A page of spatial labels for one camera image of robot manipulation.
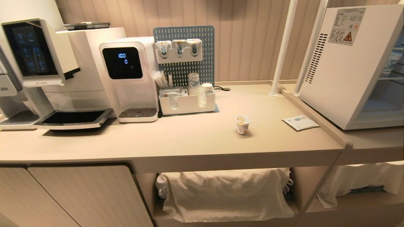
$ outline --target blue digital numbers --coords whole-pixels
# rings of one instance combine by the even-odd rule
[[[126,58],[126,54],[125,54],[125,53],[119,53],[119,54],[118,54],[118,58]],[[124,60],[124,63],[125,63],[125,64],[128,64],[128,59],[125,59],[125,60]]]

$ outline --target white organizer box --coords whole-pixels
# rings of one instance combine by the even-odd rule
[[[206,95],[204,107],[200,107],[197,95],[179,96],[178,107],[175,109],[171,107],[170,98],[160,96],[159,99],[163,115],[212,112],[216,109],[215,94]]]
[[[191,48],[185,47],[183,50],[183,56],[178,57],[176,55],[176,50],[175,49],[168,49],[168,57],[167,58],[162,58],[160,56],[160,50],[156,49],[156,56],[157,56],[157,62],[159,64],[167,64],[167,63],[178,63],[178,62],[190,62],[190,61],[202,61],[203,60],[203,47],[199,47],[199,54],[198,56],[192,56],[191,55]]]

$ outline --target touchscreen display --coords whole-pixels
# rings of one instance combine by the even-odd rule
[[[23,76],[58,74],[40,21],[2,26]]]
[[[24,63],[30,74],[48,72],[44,53],[39,45],[33,26],[13,28],[17,45],[22,52]]]
[[[140,79],[143,77],[139,52],[135,47],[105,48],[102,52],[111,79]]]

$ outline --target pegboard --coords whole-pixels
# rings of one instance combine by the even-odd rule
[[[215,28],[213,26],[156,27],[154,42],[199,38],[202,40],[202,61],[159,64],[160,71],[173,76],[174,86],[188,86],[188,74],[197,72],[201,83],[215,84]]]

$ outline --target cabinet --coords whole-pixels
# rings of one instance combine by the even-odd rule
[[[125,165],[29,167],[81,227],[153,227]]]
[[[79,227],[25,169],[0,167],[0,227]]]

